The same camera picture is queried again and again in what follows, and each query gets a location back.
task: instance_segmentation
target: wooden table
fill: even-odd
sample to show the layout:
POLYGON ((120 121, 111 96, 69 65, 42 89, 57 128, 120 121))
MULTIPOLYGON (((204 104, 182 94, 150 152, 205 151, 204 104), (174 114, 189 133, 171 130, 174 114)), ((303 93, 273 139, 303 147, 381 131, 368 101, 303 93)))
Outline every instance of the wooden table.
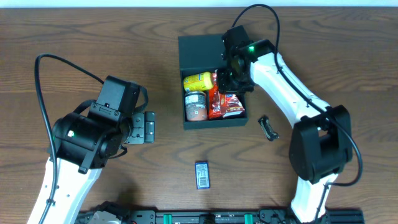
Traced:
MULTIPOLYGON (((148 89, 156 112, 155 144, 129 146, 109 161, 82 209, 105 200, 159 210, 287 206, 297 175, 287 157, 291 127, 260 88, 246 94, 244 127, 184 131, 180 35, 225 32, 242 9, 1 9, 0 223, 25 223, 44 177, 49 144, 34 88, 34 59, 51 52, 101 78, 116 75, 148 89), (257 119, 271 118, 278 141, 257 119), (211 189, 196 190, 194 162, 207 160, 211 189)), ((330 208, 360 208, 368 223, 397 223, 398 11, 396 8, 284 7, 280 51, 303 83, 351 114, 364 174, 354 187, 333 187, 330 208)), ((270 12, 253 9, 240 24, 254 40, 275 41, 270 12)), ((40 68, 53 124, 101 86, 60 62, 40 68)), ((339 181, 357 172, 354 158, 339 181)))

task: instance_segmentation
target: yellow bottle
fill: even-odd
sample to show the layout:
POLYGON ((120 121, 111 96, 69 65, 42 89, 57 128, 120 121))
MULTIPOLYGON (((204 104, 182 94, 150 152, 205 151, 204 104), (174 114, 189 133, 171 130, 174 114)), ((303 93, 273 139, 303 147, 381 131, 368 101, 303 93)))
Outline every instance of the yellow bottle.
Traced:
POLYGON ((184 78, 183 81, 185 91, 205 91, 213 88, 211 81, 211 73, 203 72, 196 75, 190 75, 184 78))

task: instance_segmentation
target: can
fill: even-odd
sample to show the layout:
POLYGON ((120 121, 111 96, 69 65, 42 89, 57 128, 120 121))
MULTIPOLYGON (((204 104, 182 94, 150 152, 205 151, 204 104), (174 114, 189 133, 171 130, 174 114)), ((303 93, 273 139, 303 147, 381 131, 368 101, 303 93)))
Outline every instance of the can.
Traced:
POLYGON ((211 81, 211 73, 203 72, 196 75, 190 75, 184 78, 183 81, 185 91, 205 91, 213 88, 213 82, 211 81))
POLYGON ((206 93, 192 91, 185 94, 185 113, 189 121, 207 120, 206 93))

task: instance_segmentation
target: red package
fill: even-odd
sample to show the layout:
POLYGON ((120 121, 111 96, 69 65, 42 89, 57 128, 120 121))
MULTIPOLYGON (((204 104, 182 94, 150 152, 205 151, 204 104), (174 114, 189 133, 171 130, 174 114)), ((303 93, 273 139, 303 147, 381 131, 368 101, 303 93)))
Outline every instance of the red package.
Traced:
POLYGON ((242 103, 239 101, 235 94, 221 94, 218 91, 217 86, 217 74, 212 74, 212 80, 214 87, 209 90, 209 119, 215 119, 219 117, 226 118, 232 115, 241 114, 244 111, 242 103))

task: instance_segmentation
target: open box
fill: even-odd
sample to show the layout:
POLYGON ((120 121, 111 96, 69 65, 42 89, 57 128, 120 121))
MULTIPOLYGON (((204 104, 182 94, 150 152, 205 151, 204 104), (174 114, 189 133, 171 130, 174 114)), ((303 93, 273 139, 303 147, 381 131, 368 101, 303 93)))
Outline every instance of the open box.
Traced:
MULTIPOLYGON (((240 115, 207 121, 188 121, 185 114, 185 90, 183 88, 183 79, 201 72, 214 72, 216 69, 225 68, 226 66, 226 61, 221 58, 221 54, 224 52, 224 44, 221 40, 221 36, 221 34, 211 34, 178 37, 182 114, 183 127, 185 130, 244 126, 248 121, 248 109, 246 108, 243 95, 238 96, 245 109, 240 115)), ((209 110, 208 91, 206 92, 206 107, 207 110, 209 110)))

